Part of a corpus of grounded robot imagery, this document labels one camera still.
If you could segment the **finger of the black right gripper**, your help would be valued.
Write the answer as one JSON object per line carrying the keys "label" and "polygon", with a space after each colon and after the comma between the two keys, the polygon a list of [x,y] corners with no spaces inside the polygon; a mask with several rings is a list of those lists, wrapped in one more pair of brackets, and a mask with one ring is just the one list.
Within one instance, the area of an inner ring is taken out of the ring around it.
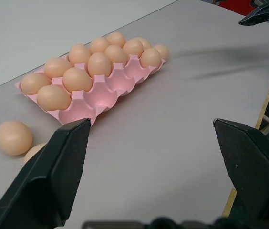
{"label": "finger of the black right gripper", "polygon": [[267,21],[269,21],[269,2],[255,8],[238,23],[239,25],[256,25]]}

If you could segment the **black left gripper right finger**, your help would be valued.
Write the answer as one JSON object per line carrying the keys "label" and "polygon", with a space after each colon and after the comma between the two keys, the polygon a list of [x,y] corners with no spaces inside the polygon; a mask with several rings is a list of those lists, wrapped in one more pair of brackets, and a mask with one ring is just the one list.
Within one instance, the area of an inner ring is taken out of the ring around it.
{"label": "black left gripper right finger", "polygon": [[245,124],[215,119],[220,151],[237,192],[229,218],[251,229],[269,229],[269,140]]}

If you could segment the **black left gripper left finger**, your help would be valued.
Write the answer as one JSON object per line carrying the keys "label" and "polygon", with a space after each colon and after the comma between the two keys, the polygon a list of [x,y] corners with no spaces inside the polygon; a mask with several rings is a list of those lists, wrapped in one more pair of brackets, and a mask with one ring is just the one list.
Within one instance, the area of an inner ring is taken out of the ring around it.
{"label": "black left gripper left finger", "polygon": [[21,169],[0,200],[0,229],[54,229],[70,217],[91,121],[67,123]]}

